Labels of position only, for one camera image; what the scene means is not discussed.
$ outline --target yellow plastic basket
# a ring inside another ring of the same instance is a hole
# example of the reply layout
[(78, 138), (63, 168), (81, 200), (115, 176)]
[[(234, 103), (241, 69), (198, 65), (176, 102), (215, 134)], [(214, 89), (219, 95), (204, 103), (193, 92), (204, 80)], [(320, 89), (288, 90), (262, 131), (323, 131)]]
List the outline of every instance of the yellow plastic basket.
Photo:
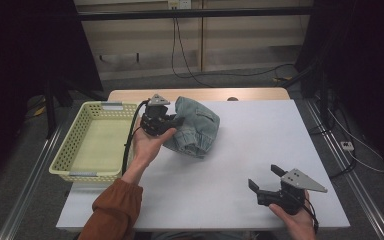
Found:
[[(111, 182), (121, 175), (136, 104), (85, 102), (49, 172), (70, 182)], [(131, 160), (133, 151), (129, 151)]]

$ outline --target orange jacket sleeve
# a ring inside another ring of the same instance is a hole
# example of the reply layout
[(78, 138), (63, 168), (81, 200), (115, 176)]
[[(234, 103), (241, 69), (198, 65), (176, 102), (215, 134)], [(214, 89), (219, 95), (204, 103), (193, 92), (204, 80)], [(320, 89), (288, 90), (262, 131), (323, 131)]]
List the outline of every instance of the orange jacket sleeve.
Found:
[(117, 179), (92, 205), (93, 214), (79, 239), (123, 239), (133, 236), (143, 188)]

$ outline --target crumpled denim fabric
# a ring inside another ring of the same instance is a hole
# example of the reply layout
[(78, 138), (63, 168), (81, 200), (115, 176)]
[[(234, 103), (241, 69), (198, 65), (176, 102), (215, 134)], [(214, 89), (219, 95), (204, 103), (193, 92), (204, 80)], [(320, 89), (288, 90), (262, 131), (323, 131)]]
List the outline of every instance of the crumpled denim fabric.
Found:
[(185, 120), (163, 145), (175, 152), (204, 158), (217, 137), (220, 117), (201, 103), (181, 96), (176, 100), (175, 110), (174, 119)]

